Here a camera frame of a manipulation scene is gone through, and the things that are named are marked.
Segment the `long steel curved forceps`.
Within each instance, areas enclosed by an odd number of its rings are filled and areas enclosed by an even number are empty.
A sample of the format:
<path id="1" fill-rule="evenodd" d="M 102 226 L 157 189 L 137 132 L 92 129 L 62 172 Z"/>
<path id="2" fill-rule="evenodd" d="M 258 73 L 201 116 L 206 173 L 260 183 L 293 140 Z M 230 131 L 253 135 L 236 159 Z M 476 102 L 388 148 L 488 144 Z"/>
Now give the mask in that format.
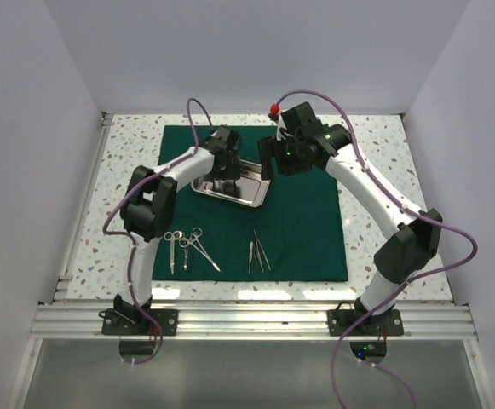
<path id="1" fill-rule="evenodd" d="M 201 254 L 202 256 L 210 263 L 210 265 L 217 271 L 221 272 L 220 267 L 217 265 L 217 263 L 214 261 L 214 259 L 209 255 L 208 251 L 205 249 L 204 245 L 202 244 L 200 238 L 203 235 L 203 230 L 199 227 L 193 228 L 192 232 L 190 233 L 189 239 L 191 242 L 191 245 L 193 245 Z"/>

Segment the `dark green surgical cloth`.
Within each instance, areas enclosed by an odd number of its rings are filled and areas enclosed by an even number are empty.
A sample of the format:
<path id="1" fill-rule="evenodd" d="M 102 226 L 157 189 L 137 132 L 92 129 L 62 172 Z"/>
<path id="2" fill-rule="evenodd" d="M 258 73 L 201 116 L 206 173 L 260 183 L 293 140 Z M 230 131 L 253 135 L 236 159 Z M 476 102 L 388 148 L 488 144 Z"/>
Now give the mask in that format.
<path id="1" fill-rule="evenodd" d="M 170 249 L 161 240 L 153 263 L 158 281 L 348 280 L 345 239 L 335 180 L 314 169 L 271 181 L 216 181 L 233 202 L 186 185 L 176 196 L 172 230 L 201 228 L 208 252 Z"/>

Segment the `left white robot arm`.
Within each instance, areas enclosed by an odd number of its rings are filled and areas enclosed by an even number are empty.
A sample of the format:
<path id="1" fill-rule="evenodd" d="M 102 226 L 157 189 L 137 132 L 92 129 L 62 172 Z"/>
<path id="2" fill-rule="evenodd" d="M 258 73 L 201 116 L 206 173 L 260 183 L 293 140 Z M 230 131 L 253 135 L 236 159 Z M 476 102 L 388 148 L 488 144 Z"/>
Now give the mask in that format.
<path id="1" fill-rule="evenodd" d="M 127 192 L 112 214 L 120 215 L 124 230 L 117 234 L 131 240 L 130 256 L 124 276 L 125 288 L 113 300 L 122 325 L 132 334 L 146 332 L 152 315 L 152 269 L 144 265 L 154 259 L 160 240 L 172 224 L 177 194 L 192 181 L 240 178 L 238 131 L 221 126 L 183 154 L 155 168 L 135 168 Z"/>

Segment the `steel surgical scissors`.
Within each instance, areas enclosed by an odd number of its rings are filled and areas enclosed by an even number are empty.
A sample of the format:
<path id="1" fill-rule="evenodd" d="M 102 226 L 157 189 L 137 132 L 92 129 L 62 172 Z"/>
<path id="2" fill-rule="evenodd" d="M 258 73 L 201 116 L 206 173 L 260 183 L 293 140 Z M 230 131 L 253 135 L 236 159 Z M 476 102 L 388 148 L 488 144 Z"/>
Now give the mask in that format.
<path id="1" fill-rule="evenodd" d="M 164 240 L 169 243 L 170 246 L 170 273 L 175 274 L 176 264 L 176 242 L 184 237 L 184 233 L 180 230 L 168 231 L 164 234 Z"/>

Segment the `stainless steel instrument tray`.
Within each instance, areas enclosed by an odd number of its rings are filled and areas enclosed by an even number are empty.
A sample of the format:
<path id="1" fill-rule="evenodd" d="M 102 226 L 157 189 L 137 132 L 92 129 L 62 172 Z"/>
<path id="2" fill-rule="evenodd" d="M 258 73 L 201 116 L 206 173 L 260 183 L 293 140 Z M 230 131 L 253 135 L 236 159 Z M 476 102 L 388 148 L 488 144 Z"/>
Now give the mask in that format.
<path id="1" fill-rule="evenodd" d="M 225 200 L 249 208 L 260 207 L 269 191 L 271 181 L 261 179 L 261 165 L 243 160 L 240 164 L 240 178 L 237 181 L 212 181 L 209 175 L 191 182 L 194 192 L 219 200 Z"/>

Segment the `steel tweezers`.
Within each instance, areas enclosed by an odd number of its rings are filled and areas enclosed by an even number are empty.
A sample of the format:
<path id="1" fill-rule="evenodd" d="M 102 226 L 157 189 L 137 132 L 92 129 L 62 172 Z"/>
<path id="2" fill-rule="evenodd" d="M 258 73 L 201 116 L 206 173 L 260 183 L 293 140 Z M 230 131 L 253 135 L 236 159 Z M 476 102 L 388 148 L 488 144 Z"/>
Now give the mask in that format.
<path id="1" fill-rule="evenodd" d="M 268 256 L 266 255 L 265 250 L 263 249 L 262 242 L 258 237 L 256 230 L 253 231 L 254 234 L 254 251 L 256 253 L 256 258 L 259 263 L 259 267 L 262 271 L 270 271 L 271 266 L 268 260 Z"/>
<path id="2" fill-rule="evenodd" d="M 248 274 L 250 274 L 251 269 L 252 269 L 252 262 L 253 262 L 253 256 L 254 256 L 254 241 L 250 241 L 250 248 L 249 248 L 249 255 L 248 255 Z"/>

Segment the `small steel hemostat clamp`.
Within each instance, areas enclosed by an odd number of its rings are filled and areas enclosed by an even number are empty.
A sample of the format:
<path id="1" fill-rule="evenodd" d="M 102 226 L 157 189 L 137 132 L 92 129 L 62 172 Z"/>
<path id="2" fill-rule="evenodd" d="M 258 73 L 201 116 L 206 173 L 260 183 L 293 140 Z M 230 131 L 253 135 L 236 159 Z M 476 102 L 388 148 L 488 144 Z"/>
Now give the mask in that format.
<path id="1" fill-rule="evenodd" d="M 183 249 L 183 254 L 184 254 L 184 258 L 183 258 L 183 269 L 184 270 L 187 270 L 188 256 L 189 256 L 189 249 L 190 249 L 190 240 L 189 239 L 186 239 L 186 238 L 181 238 L 179 240 L 179 245 Z"/>

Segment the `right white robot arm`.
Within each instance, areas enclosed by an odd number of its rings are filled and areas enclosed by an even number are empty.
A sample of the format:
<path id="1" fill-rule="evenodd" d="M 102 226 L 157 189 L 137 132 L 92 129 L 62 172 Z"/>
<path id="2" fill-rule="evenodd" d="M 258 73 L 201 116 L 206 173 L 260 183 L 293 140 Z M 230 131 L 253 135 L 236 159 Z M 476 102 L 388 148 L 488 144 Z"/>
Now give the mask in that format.
<path id="1" fill-rule="evenodd" d="M 271 180 L 276 173 L 292 176 L 318 167 L 353 194 L 386 239 L 374 256 L 376 272 L 354 305 L 355 327 L 373 334 L 394 306 L 399 286 L 436 256 L 441 214 L 424 211 L 409 199 L 397 204 L 399 191 L 379 171 L 368 174 L 370 163 L 354 145 L 349 129 L 323 124 L 309 103 L 285 111 L 273 104 L 268 116 L 278 129 L 257 143 L 262 178 Z"/>

